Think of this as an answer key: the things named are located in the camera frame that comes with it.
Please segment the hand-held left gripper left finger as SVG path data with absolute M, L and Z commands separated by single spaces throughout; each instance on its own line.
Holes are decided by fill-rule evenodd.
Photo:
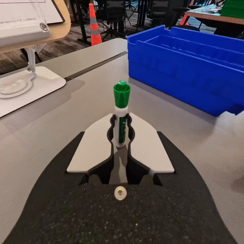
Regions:
M 113 118 L 113 114 L 109 113 L 85 130 L 66 169 L 68 173 L 91 174 L 113 158 L 114 148 L 109 134 L 110 130 L 113 132 Z

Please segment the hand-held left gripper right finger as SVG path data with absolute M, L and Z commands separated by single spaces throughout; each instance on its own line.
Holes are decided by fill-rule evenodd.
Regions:
M 127 170 L 134 176 L 174 173 L 175 169 L 156 129 L 133 113 L 128 114 Z

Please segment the green dry erase marker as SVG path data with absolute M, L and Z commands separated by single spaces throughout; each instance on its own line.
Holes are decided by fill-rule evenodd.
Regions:
M 122 148 L 125 145 L 128 103 L 131 87 L 125 81 L 119 81 L 113 87 L 115 99 L 115 145 Z

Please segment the blue plastic bin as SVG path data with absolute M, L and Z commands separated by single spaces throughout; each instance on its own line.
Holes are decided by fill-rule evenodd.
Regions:
M 243 112 L 243 40 L 163 25 L 127 42 L 131 78 L 215 117 Z

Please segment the grey desk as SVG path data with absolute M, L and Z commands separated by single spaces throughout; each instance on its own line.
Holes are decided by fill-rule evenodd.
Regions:
M 114 111 L 113 86 L 131 86 L 129 111 L 193 163 L 238 243 L 243 243 L 243 112 L 213 117 L 128 75 L 127 41 L 113 39 L 40 64 L 62 78 L 84 74 L 1 118 L 1 243 L 48 163 L 81 131 Z

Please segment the wooden document stand white base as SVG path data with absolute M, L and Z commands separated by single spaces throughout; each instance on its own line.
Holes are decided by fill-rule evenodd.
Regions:
M 48 68 L 37 66 L 35 62 L 36 47 L 64 38 L 70 31 L 71 19 L 64 1 L 55 1 L 65 22 L 40 24 L 40 28 L 31 27 L 0 32 L 0 51 L 6 53 L 25 49 L 28 57 L 27 67 L 23 71 L 4 75 L 0 79 L 0 117 L 4 117 L 63 86 L 64 78 Z

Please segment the orange traffic cone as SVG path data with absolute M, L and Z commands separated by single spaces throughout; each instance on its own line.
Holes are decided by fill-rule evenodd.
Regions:
M 91 44 L 92 46 L 101 44 L 102 39 L 99 32 L 98 23 L 96 20 L 94 5 L 92 3 L 89 4 L 89 11 L 90 11 L 90 33 L 91 33 Z
M 179 23 L 180 26 L 189 26 L 188 20 L 189 20 L 189 16 L 187 16 L 187 14 L 184 15 L 183 19 L 181 20 L 181 22 Z

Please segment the black office chair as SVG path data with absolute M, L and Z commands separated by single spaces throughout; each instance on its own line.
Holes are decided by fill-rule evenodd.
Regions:
M 147 4 L 146 15 L 152 24 L 161 24 L 166 18 L 170 6 L 169 0 L 150 0 Z
M 102 37 L 102 41 L 107 37 L 107 36 L 115 36 L 118 38 L 119 36 L 125 38 L 125 34 L 118 32 L 117 30 L 112 28 L 112 23 L 121 23 L 122 26 L 124 27 L 124 21 L 126 19 L 126 1 L 125 0 L 117 0 L 117 1 L 106 1 L 105 4 L 105 11 L 106 11 L 106 18 L 107 21 L 110 23 L 110 28 L 107 29 L 106 31 L 102 32 L 102 34 L 105 34 L 104 37 Z

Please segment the wooden background table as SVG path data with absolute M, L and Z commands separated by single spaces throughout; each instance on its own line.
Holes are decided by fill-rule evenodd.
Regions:
M 219 13 L 209 13 L 207 10 L 214 5 L 186 11 L 186 21 L 189 17 L 194 17 L 209 27 L 216 28 L 214 34 L 226 37 L 237 38 L 244 30 L 244 19 L 222 16 Z

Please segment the printed instruction sheet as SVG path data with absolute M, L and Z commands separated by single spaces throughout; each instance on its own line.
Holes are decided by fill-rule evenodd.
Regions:
M 65 22 L 61 11 L 52 0 L 1 0 L 0 29 L 6 30 L 32 27 L 40 28 L 40 24 L 56 24 Z

